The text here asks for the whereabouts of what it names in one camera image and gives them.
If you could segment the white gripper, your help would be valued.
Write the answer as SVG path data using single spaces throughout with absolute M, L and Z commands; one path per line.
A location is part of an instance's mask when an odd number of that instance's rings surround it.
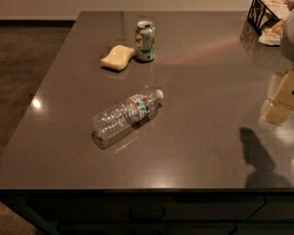
M 281 35 L 281 54 L 294 63 L 294 8 L 286 19 Z M 269 82 L 267 99 L 261 119 L 282 125 L 294 114 L 294 66 L 286 72 L 276 72 Z

